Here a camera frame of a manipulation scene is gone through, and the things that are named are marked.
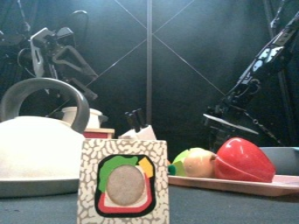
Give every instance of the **gray table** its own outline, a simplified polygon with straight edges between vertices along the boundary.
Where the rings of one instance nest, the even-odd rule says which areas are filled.
[[[77,195],[0,199],[0,224],[75,224]],[[172,224],[299,223],[299,194],[260,197],[170,186]]]

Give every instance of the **dark backdrop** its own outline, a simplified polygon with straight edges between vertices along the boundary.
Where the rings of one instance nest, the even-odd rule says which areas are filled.
[[[28,36],[43,27],[57,31],[68,26],[75,32],[79,53],[99,75],[88,85],[97,94],[89,106],[109,118],[103,127],[115,129],[117,137],[128,130],[124,113],[141,108],[148,111],[156,137],[168,143],[171,160],[191,147],[208,149],[211,130],[202,123],[202,114],[235,86],[271,39],[268,19],[276,14],[280,1],[36,0],[21,3],[32,27]],[[4,0],[0,6],[3,33],[23,32],[16,1]],[[298,9],[298,2],[290,1],[278,30]],[[85,11],[88,16],[73,16],[73,11]],[[147,43],[150,27],[152,48]],[[25,71],[31,71],[31,63],[20,57],[25,47],[25,44],[1,46],[1,95],[17,81],[32,78]],[[286,109],[286,93],[276,74],[263,83],[262,91],[247,105],[248,113],[286,145],[299,144],[296,48],[298,45],[284,75],[291,112]],[[57,100],[41,91],[24,103],[21,114],[45,116],[57,106]],[[247,118],[239,124],[259,132],[258,136],[244,134],[244,138],[259,146],[276,146],[276,141]]]

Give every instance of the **dish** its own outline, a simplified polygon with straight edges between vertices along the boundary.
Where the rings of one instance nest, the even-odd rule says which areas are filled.
[[[226,180],[218,178],[187,178],[168,176],[170,185],[207,188],[263,196],[283,196],[299,193],[299,177],[275,175],[272,183]]]
[[[0,198],[20,198],[75,193],[79,179],[0,179]]]

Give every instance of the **speckled box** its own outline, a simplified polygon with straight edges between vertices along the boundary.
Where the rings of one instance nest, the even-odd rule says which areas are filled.
[[[166,141],[87,139],[77,224],[170,223]]]

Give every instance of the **small box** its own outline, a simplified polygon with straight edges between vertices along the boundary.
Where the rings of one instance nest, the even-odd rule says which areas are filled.
[[[113,129],[85,129],[83,136],[85,138],[113,138],[115,130]]]

